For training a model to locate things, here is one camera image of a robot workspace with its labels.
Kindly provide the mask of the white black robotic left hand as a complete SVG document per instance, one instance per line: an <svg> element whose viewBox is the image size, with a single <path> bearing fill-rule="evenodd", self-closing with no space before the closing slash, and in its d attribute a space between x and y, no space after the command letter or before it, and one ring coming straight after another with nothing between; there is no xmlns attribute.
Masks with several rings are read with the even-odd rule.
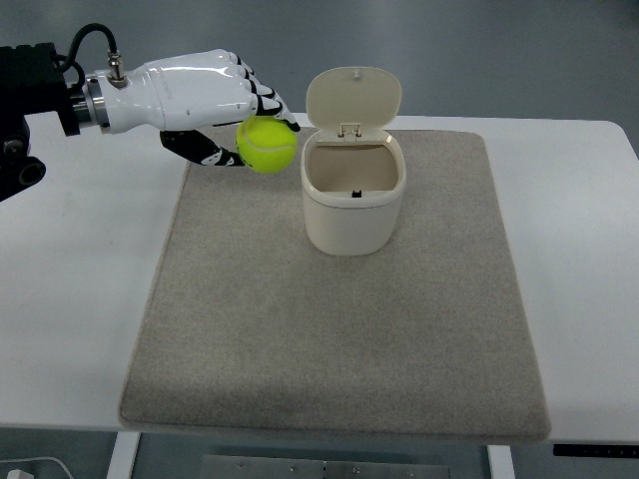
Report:
<svg viewBox="0 0 639 479"><path fill-rule="evenodd" d="M167 150L201 166L240 167L241 156L200 130L273 118L292 133L301 127L281 96L236 54L212 50L147 62L115 77L116 69L86 77L78 99L83 126L121 134L143 125L160 132Z"/></svg>

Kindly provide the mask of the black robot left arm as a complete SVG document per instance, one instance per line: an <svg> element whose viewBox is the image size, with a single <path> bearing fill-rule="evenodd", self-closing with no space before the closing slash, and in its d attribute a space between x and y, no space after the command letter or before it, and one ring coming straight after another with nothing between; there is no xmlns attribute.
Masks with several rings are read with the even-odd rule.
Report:
<svg viewBox="0 0 639 479"><path fill-rule="evenodd" d="M46 166L30 155L29 115L54 112L67 136L80 133L72 93L52 43L1 49L1 200L35 186Z"/></svg>

